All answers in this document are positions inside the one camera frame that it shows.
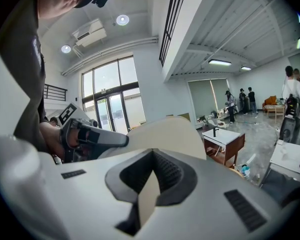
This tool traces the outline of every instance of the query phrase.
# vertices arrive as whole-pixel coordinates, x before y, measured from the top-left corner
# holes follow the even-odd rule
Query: white table
[[[300,145],[276,144],[264,179],[270,170],[292,177],[300,182]]]
[[[215,137],[213,129],[203,132],[202,135],[205,140],[208,140],[214,144],[219,145],[222,148],[225,148],[227,144],[238,138],[240,136],[240,133],[219,128],[215,131]]]

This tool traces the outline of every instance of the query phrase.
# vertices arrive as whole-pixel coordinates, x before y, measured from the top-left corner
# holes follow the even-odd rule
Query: black railing
[[[176,22],[179,16],[180,8],[184,0],[170,0],[168,13],[166,15],[162,45],[160,50],[160,61],[162,66],[165,64],[167,52],[170,46],[171,38],[175,30]]]
[[[56,87],[50,84],[44,85],[43,98],[55,101],[66,101],[67,89]]]

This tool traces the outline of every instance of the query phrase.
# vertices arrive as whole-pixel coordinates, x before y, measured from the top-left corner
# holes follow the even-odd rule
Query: gray floor
[[[274,113],[270,113],[268,117],[262,111],[259,111],[257,118],[251,113],[247,115],[237,114],[236,122],[229,124],[227,128],[229,131],[245,133],[245,144],[244,148],[238,153],[237,165],[245,164],[253,154],[256,154],[249,164],[249,179],[254,184],[258,184],[266,173],[270,158],[275,150],[275,141],[279,137],[276,129],[280,129],[282,120],[283,116],[278,115],[275,122]],[[224,122],[228,124],[229,119],[225,119]]]

